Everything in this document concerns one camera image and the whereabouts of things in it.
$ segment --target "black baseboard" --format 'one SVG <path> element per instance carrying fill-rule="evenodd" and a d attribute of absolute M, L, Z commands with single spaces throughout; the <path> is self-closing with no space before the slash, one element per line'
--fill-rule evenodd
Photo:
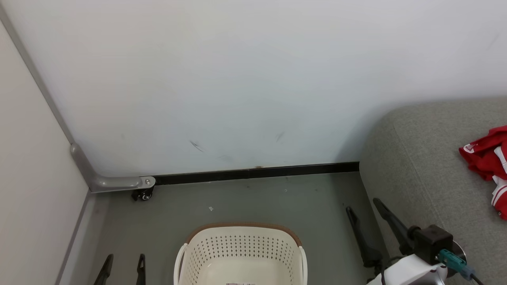
<path fill-rule="evenodd" d="M 251 168 L 213 172 L 199 172 L 173 175 L 158 175 L 156 185 L 173 185 L 197 182 L 250 179 L 261 177 L 293 176 L 305 174 L 354 172 L 359 171 L 359 162 L 342 162 L 329 164 L 310 164 L 282 167 Z"/>

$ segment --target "basket handle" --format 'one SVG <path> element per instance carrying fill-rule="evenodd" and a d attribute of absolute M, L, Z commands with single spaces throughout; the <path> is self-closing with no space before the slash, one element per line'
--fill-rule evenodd
<path fill-rule="evenodd" d="M 184 243 L 179 249 L 178 255 L 176 256 L 176 262 L 174 263 L 174 275 L 172 277 L 174 285 L 179 284 L 179 267 L 182 264 L 183 253 L 185 252 L 187 245 L 188 243 Z"/>
<path fill-rule="evenodd" d="M 299 247 L 301 250 L 301 262 L 303 263 L 303 285 L 308 284 L 308 263 L 306 262 L 306 253 L 302 246 Z"/>

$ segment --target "black cable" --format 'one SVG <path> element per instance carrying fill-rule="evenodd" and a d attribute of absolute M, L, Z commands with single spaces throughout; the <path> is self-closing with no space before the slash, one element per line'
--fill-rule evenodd
<path fill-rule="evenodd" d="M 472 277 L 472 279 L 473 279 L 475 282 L 477 282 L 477 284 L 479 284 L 479 285 L 484 285 L 484 283 L 482 283 L 482 282 L 481 282 L 481 281 L 477 278 L 477 276 L 475 276 L 475 275 L 471 274 L 471 275 L 470 275 L 470 277 Z"/>
<path fill-rule="evenodd" d="M 391 262 L 395 261 L 395 260 L 398 260 L 398 259 L 402 259 L 404 256 L 395 256 L 391 259 L 389 259 L 386 264 L 389 265 Z M 380 281 L 382 282 L 382 285 L 386 285 L 385 284 L 385 277 L 384 277 L 384 271 L 387 267 L 384 265 L 382 265 L 382 271 L 380 271 Z"/>

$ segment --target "brown basket rim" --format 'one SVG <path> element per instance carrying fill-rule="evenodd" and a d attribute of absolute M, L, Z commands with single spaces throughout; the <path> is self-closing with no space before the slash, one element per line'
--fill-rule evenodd
<path fill-rule="evenodd" d="M 190 244 L 190 241 L 194 236 L 196 236 L 199 232 L 207 229 L 212 228 L 223 228 L 223 227 L 255 227 L 255 228 L 267 228 L 267 229 L 273 229 L 273 230 L 280 230 L 283 232 L 286 232 L 289 234 L 296 244 L 298 246 L 303 246 L 301 243 L 301 240 L 298 238 L 298 236 L 289 228 L 281 226 L 281 225 L 275 225 L 275 224 L 266 224 L 266 223 L 256 223 L 256 222 L 243 222 L 243 223 L 213 223 L 213 224 L 207 224 L 204 226 L 200 226 L 197 229 L 195 229 L 188 237 L 185 243 Z"/>

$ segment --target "metal bracket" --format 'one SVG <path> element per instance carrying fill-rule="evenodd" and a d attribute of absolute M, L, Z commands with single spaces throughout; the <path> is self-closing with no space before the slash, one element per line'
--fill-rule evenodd
<path fill-rule="evenodd" d="M 70 145 L 70 154 L 91 192 L 139 190 L 148 189 L 155 185 L 155 178 L 152 176 L 106 177 L 98 174 L 77 143 Z"/>

